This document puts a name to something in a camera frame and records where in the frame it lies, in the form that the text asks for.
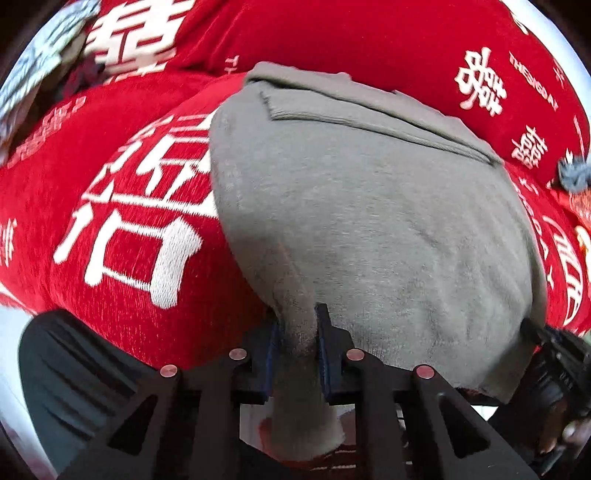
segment black bracket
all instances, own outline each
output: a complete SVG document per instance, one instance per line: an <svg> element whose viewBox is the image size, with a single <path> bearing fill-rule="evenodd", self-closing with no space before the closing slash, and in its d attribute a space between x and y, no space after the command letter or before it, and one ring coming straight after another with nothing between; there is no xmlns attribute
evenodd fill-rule
<svg viewBox="0 0 591 480"><path fill-rule="evenodd" d="M384 365L331 324L326 305L316 313L326 401L356 407L359 479L537 479L432 367ZM271 393L278 342L267 322L202 367L163 367L59 480L303 480L239 440L240 405Z"/></svg>

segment red cloth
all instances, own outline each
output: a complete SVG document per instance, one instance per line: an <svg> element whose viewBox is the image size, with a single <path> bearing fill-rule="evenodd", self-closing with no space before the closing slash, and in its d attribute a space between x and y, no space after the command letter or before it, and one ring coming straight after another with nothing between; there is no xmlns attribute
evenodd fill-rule
<svg viewBox="0 0 591 480"><path fill-rule="evenodd" d="M225 241L209 180L208 123L241 84L214 81L95 170L53 257L56 302L154 367L210 360L265 313Z"/></svg>
<svg viewBox="0 0 591 480"><path fill-rule="evenodd" d="M241 82L155 74L57 107L0 170L0 218L18 221L0 282L153 367L235 346L265 307L217 221L199 125Z"/></svg>
<svg viewBox="0 0 591 480"><path fill-rule="evenodd" d="M547 276L546 323L574 333L591 329L587 252L580 245L572 218L530 172L518 165L506 169L534 227Z"/></svg>
<svg viewBox="0 0 591 480"><path fill-rule="evenodd" d="M498 0L120 4L103 0L89 37L89 51L106 52L98 61L112 74L165 66L223 75L261 60L348 72L459 117L501 157L528 164L542 185L556 176L567 149L589 151L587 116L560 66ZM488 62L471 87L466 57L474 64L483 54Z"/></svg>

